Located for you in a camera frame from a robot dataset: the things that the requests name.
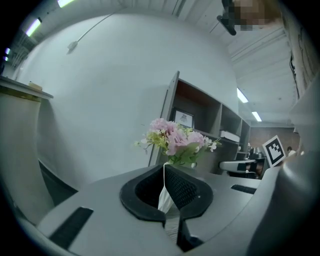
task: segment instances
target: white wall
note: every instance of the white wall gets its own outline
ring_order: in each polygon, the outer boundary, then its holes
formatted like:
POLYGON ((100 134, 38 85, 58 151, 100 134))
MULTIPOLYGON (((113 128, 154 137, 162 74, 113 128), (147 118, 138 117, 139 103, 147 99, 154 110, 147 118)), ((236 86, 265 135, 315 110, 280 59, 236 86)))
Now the white wall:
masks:
POLYGON ((54 95, 40 109, 39 158, 76 189, 148 165, 150 152, 133 143, 160 116, 177 70, 238 112, 231 60, 218 39, 171 16, 134 12, 109 17, 71 54, 68 44, 102 17, 52 35, 30 53, 17 79, 54 95))

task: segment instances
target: black mesh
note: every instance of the black mesh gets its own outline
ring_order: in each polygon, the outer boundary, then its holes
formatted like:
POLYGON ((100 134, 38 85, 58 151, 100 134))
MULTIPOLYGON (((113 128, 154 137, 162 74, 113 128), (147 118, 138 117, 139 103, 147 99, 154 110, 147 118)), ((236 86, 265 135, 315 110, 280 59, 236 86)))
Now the black mesh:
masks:
POLYGON ((165 171, 165 187, 179 210, 197 196, 197 187, 194 184, 169 169, 165 171))
POLYGON ((135 187, 136 196, 144 203, 158 209, 159 196, 164 187, 163 168, 141 180, 135 187))

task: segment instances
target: black strip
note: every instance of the black strip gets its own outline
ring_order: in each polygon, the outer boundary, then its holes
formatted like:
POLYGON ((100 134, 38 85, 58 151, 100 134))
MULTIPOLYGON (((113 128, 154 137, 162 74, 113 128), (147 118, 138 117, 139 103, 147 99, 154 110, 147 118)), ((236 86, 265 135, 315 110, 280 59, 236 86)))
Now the black strip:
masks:
POLYGON ((233 185, 231 187, 233 190, 237 190, 240 192, 248 193, 248 194, 254 194, 256 192, 256 188, 248 187, 248 186, 242 186, 242 185, 233 185))
POLYGON ((244 163, 239 163, 238 164, 238 167, 236 168, 235 171, 246 171, 247 169, 247 164, 244 162, 244 163))
POLYGON ((50 240, 63 249, 68 249, 94 211, 79 207, 50 236, 50 240))
POLYGON ((54 182, 56 182, 58 185, 63 187, 64 189, 70 191, 71 193, 75 194, 78 192, 78 190, 74 189, 72 186, 69 186, 68 184, 64 183, 61 179, 59 179, 57 176, 55 176, 50 170, 48 170, 40 161, 39 161, 40 169, 42 172, 44 172, 47 176, 50 177, 54 182))

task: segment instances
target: black slot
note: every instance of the black slot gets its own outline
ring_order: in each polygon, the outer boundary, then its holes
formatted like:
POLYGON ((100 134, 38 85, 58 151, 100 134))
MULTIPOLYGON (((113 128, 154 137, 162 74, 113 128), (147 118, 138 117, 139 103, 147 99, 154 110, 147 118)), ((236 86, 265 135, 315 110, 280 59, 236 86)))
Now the black slot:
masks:
POLYGON ((79 207, 50 236, 58 246, 68 249, 94 211, 79 207))
POLYGON ((256 188, 248 187, 248 186, 242 186, 242 185, 233 185, 231 187, 233 190, 237 190, 240 192, 248 193, 248 194, 254 194, 256 192, 256 188))

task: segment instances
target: gray cabinet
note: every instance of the gray cabinet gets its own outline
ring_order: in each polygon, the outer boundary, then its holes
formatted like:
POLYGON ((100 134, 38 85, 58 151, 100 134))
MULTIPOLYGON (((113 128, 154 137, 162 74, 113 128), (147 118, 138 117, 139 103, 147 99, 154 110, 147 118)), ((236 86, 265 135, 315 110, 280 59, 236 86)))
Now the gray cabinet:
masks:
MULTIPOLYGON (((218 139, 221 130, 228 131, 240 137, 239 142, 221 138, 222 146, 214 152, 204 152, 198 159, 196 169, 201 172, 220 174, 220 161, 244 159, 248 148, 250 126, 242 118, 208 95, 196 86, 179 78, 177 72, 166 92, 161 117, 174 121, 175 109, 182 110, 194 116, 194 130, 209 137, 218 139)), ((159 149, 153 147, 149 165, 163 164, 167 161, 159 149)))

